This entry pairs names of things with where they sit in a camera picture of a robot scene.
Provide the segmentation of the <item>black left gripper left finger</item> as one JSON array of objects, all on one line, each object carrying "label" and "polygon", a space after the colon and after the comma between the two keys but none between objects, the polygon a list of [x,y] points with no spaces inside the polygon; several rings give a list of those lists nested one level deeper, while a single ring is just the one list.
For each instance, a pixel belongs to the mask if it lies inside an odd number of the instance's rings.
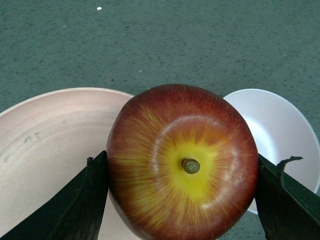
[{"label": "black left gripper left finger", "polygon": [[3,240],[96,240],[109,190],[107,153],[86,167],[43,206],[1,237]]}]

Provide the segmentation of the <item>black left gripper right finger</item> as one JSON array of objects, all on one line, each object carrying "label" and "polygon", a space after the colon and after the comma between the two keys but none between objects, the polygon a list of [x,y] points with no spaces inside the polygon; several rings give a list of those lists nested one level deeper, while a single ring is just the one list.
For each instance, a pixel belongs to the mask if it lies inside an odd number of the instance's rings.
[{"label": "black left gripper right finger", "polygon": [[274,165],[259,156],[255,202],[267,240],[318,240],[320,238],[320,198],[284,169],[301,160],[291,156]]}]

